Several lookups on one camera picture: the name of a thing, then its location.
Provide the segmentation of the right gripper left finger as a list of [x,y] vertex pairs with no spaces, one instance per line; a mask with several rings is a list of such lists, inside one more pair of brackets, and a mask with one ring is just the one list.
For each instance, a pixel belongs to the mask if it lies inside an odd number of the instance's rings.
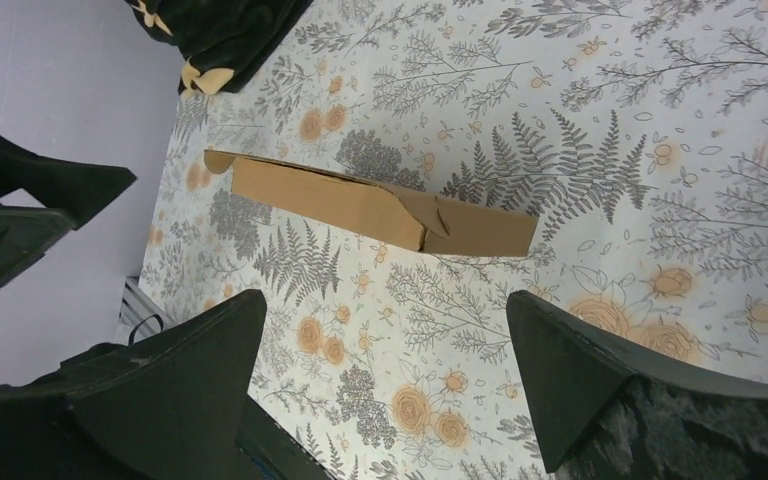
[[0,479],[242,479],[237,443],[267,304],[246,290],[130,345],[0,385]]

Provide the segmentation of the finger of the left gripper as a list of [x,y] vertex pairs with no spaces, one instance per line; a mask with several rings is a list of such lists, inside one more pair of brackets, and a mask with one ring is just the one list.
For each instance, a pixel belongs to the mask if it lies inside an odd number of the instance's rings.
[[0,135],[0,289],[136,179],[125,167],[45,157]]

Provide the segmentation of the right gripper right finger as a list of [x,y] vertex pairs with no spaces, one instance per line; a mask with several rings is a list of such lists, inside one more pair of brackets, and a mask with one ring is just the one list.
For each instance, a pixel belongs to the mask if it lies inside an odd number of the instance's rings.
[[768,479],[768,384],[670,358],[517,291],[506,316],[558,479]]

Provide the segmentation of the brown cardboard box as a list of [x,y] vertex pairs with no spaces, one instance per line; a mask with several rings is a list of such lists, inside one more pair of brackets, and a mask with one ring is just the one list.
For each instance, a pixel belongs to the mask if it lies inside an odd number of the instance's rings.
[[535,217],[268,158],[207,149],[206,168],[230,171],[233,193],[425,254],[523,257]]

